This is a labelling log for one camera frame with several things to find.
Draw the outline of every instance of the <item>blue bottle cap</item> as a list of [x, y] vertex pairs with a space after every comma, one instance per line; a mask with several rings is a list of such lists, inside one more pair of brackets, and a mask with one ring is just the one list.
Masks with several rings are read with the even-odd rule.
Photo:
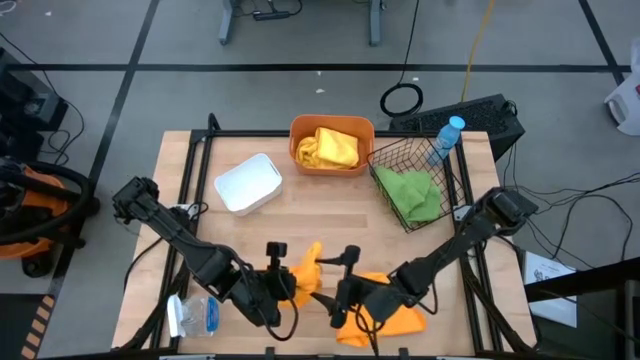
[[449, 118], [449, 125], [453, 126], [458, 130], [462, 130], [464, 129], [464, 126], [466, 124], [464, 123], [464, 120], [460, 116], [452, 116]]

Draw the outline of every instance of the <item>green cloth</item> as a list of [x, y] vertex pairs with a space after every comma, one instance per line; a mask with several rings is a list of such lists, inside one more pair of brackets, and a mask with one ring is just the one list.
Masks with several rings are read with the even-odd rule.
[[405, 221], [431, 221], [440, 216], [440, 188], [428, 172], [398, 174], [382, 166], [375, 172]]

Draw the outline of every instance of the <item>table leg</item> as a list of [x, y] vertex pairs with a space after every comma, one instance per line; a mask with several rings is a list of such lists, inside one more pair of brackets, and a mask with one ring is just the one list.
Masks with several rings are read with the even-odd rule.
[[378, 46], [380, 44], [380, 10], [381, 0], [369, 1], [369, 45]]
[[221, 45], [227, 45], [227, 42], [229, 42], [234, 5], [235, 0], [222, 0], [222, 23], [220, 24], [220, 32], [218, 33], [218, 40]]

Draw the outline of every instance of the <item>orange cloth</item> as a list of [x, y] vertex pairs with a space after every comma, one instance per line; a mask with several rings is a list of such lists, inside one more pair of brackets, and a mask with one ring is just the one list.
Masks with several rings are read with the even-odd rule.
[[[302, 307], [311, 301], [311, 293], [322, 288], [322, 268], [316, 259], [322, 255], [322, 243], [314, 242], [302, 258], [300, 266], [292, 266], [289, 271], [296, 277], [296, 294], [293, 301]], [[291, 306], [289, 301], [281, 301], [280, 305]]]
[[[389, 278], [383, 273], [368, 273], [362, 275], [362, 277], [381, 283], [389, 283]], [[364, 307], [361, 309], [361, 314], [364, 316], [369, 329], [373, 329], [373, 319]], [[384, 327], [378, 331], [378, 335], [404, 335], [425, 331], [426, 329], [427, 319], [422, 312], [415, 308], [409, 309], [401, 306], [398, 311], [385, 322]], [[347, 321], [344, 326], [338, 329], [336, 340], [341, 344], [351, 346], [363, 347], [369, 345], [369, 338], [358, 329], [356, 325], [356, 314], [352, 311], [349, 311], [347, 314]]]

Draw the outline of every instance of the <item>orange bowl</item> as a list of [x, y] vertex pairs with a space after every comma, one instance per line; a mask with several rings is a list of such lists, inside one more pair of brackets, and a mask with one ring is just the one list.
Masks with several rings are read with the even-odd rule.
[[[313, 169], [302, 166], [296, 161], [296, 152], [300, 141], [315, 136], [316, 129], [324, 127], [358, 138], [358, 165], [352, 169]], [[367, 156], [373, 151], [375, 130], [373, 124], [360, 116], [346, 115], [300, 115], [291, 123], [289, 134], [289, 155], [296, 169], [304, 175], [331, 175], [353, 177], [361, 175], [367, 168]]]

